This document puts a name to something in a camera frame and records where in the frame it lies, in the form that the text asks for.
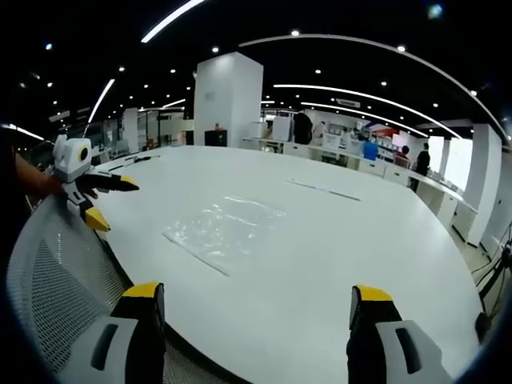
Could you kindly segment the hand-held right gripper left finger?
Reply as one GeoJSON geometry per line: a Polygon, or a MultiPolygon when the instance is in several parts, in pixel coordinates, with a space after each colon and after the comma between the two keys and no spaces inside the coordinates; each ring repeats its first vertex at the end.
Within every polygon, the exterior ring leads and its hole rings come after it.
{"type": "Polygon", "coordinates": [[[165,324],[164,285],[132,286],[74,342],[60,383],[161,383],[165,324]]]}

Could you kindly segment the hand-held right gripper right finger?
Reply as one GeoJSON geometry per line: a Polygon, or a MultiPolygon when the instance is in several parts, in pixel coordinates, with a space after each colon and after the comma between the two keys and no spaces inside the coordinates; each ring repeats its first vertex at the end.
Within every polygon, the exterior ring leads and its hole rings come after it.
{"type": "Polygon", "coordinates": [[[452,383],[442,351],[387,292],[352,287],[346,345],[349,383],[452,383]]]}

